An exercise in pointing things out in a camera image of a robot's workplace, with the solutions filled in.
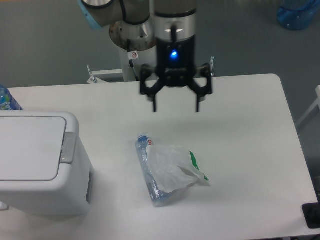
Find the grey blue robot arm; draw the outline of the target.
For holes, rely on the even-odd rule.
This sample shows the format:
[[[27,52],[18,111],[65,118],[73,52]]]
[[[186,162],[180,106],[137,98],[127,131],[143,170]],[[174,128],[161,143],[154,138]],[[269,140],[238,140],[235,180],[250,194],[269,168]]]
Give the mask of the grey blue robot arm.
[[[163,87],[188,87],[200,102],[213,93],[209,63],[195,64],[194,0],[80,0],[79,7],[93,29],[109,26],[112,41],[127,53],[140,94],[153,103]]]

